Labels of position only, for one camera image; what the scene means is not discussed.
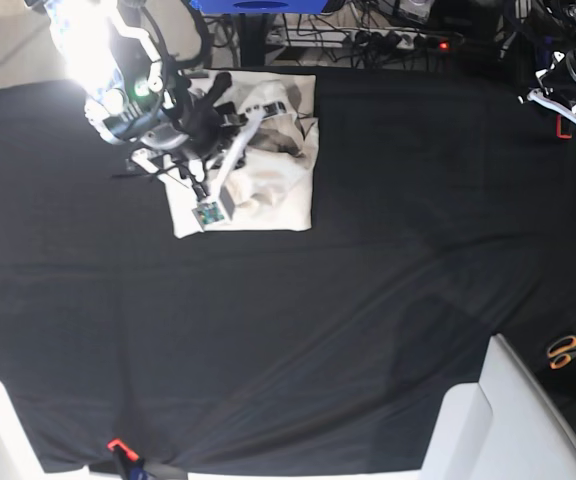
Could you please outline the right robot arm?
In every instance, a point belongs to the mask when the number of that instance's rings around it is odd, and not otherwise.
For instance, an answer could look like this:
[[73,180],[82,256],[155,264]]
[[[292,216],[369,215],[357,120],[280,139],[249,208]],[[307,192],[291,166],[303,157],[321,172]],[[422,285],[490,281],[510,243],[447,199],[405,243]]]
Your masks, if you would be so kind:
[[228,72],[195,90],[169,54],[159,26],[129,24],[132,8],[152,16],[142,1],[28,1],[44,12],[70,77],[86,93],[84,114],[109,144],[133,144],[128,164],[167,189],[172,212],[191,232],[230,223],[235,202],[227,179],[244,166],[246,148],[262,122],[286,113],[283,102],[237,109],[222,96]]

